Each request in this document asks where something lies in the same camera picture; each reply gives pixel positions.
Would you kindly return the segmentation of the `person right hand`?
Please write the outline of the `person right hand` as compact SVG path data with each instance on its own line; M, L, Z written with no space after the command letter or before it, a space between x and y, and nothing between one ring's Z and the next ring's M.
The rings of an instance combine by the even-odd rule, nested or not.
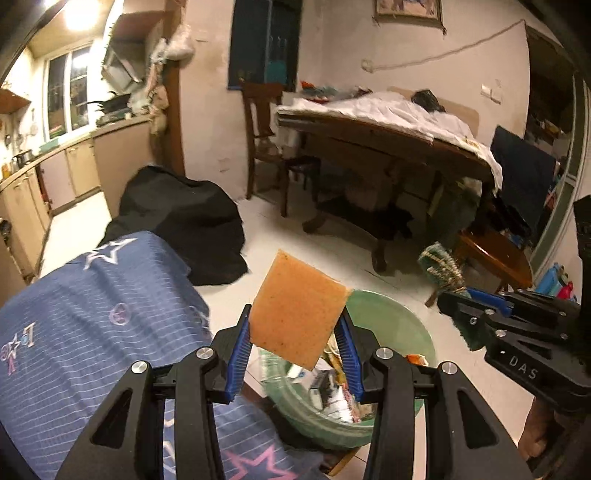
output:
M524 460L539 457L548 444L548 430L556 423L556 413L542 399L535 398L525 421L518 442L518 450Z

